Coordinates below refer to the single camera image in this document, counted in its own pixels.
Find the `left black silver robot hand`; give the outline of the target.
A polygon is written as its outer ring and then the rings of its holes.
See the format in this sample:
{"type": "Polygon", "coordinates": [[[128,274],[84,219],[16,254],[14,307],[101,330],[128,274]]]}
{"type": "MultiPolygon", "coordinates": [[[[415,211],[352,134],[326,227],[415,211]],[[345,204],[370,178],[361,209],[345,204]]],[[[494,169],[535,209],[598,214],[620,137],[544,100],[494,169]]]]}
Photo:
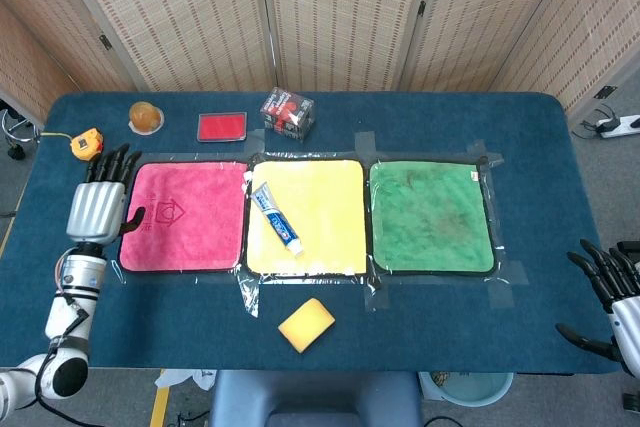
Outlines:
{"type": "Polygon", "coordinates": [[[123,220],[128,186],[141,157],[140,151],[127,155],[128,150],[129,145],[123,144],[89,161],[85,179],[76,187],[66,227],[76,251],[101,256],[105,246],[142,224],[144,207],[138,207],[130,220],[123,220]]]}

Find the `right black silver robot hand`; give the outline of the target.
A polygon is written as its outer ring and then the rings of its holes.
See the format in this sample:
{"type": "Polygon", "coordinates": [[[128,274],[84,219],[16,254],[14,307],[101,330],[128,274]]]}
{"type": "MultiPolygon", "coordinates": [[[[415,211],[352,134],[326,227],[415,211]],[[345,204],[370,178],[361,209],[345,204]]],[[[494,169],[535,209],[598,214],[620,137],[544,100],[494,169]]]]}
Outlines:
{"type": "Polygon", "coordinates": [[[578,266],[591,283],[612,328],[609,342],[590,339],[568,325],[558,323],[556,331],[581,350],[619,363],[629,375],[639,376],[639,264],[625,252],[607,251],[587,239],[580,245],[588,257],[568,252],[567,258],[578,266]]]}

